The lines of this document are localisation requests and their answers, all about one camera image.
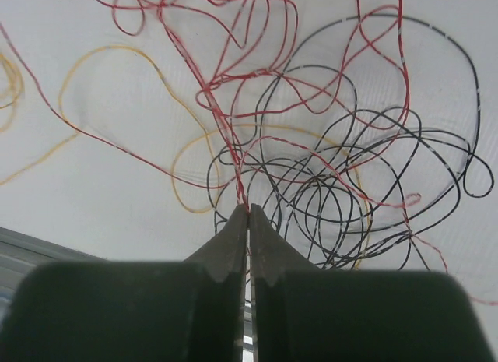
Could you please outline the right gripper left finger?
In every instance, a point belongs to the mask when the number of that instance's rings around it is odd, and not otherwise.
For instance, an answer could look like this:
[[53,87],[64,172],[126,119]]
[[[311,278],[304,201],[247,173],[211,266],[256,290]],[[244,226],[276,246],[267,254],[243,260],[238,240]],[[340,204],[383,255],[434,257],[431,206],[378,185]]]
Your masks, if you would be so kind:
[[239,361],[248,213],[181,262],[56,262],[1,323],[3,361]]

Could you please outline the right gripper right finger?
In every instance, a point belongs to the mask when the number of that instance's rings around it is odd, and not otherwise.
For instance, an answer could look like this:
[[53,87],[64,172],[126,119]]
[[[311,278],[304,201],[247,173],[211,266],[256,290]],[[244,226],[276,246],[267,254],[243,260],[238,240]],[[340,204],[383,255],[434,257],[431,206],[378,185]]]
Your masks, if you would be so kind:
[[440,272],[321,270],[250,211],[256,361],[491,361],[463,288]]

